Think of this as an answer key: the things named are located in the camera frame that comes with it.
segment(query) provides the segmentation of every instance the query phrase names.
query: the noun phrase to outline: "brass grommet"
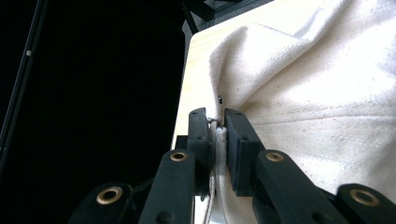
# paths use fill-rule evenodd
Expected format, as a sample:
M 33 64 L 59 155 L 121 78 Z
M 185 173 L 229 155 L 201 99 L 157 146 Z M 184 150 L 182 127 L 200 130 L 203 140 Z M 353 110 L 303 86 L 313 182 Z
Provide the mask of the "brass grommet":
M 102 190 L 96 197 L 99 204 L 111 204 L 116 202 L 122 195 L 122 188 L 110 187 Z
M 370 198 L 370 201 L 367 201 L 365 198 L 362 198 L 360 195 L 364 195 Z M 350 191 L 350 196 L 358 203 L 367 205 L 367 206 L 379 206 L 379 200 L 375 195 L 364 189 L 352 189 Z
M 276 152 L 268 152 L 265 157 L 270 161 L 283 161 L 284 158 L 282 155 Z
M 187 159 L 187 154 L 184 152 L 175 152 L 171 155 L 172 161 L 184 161 Z

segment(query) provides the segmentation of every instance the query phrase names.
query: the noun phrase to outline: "black bracket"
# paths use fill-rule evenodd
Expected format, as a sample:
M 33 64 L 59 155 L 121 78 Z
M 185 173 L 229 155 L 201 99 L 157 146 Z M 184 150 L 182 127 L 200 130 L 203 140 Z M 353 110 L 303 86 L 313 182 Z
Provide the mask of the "black bracket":
M 265 149 L 244 113 L 225 109 L 224 117 L 233 190 L 253 198 L 258 223 L 396 223 L 396 204 L 380 192 L 351 183 L 332 195 L 286 153 Z M 193 223 L 194 196 L 208 194 L 211 148 L 205 109 L 191 111 L 189 135 L 177 137 L 152 180 L 135 188 L 113 182 L 94 189 L 69 224 Z

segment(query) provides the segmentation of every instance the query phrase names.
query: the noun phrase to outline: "white cloth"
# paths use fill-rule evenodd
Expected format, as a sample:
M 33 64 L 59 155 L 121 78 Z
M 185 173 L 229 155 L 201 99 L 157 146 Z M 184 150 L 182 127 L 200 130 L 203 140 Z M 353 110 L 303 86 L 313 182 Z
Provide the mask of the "white cloth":
M 241 110 L 266 148 L 288 153 L 317 186 L 359 183 L 396 203 L 396 2 L 320 2 L 283 18 L 300 21 L 294 30 L 260 19 L 236 27 L 198 62 L 213 86 L 208 119 Z M 254 223 L 229 177 L 218 181 L 226 222 Z

